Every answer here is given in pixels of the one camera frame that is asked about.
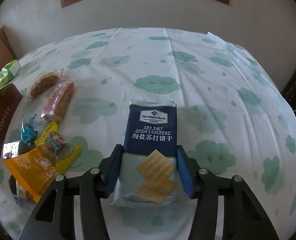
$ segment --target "cracker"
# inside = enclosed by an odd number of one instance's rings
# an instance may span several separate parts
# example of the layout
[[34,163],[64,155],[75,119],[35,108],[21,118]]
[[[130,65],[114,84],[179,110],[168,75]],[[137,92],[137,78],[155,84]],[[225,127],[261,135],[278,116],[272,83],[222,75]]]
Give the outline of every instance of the cracker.
[[175,190],[176,184],[176,182],[169,179],[164,180],[162,184],[158,185],[150,181],[145,181],[144,184],[135,190],[135,193],[152,202],[160,204]]
[[174,174],[176,166],[167,157],[154,150],[139,166],[136,171],[145,179],[154,184],[168,180]]

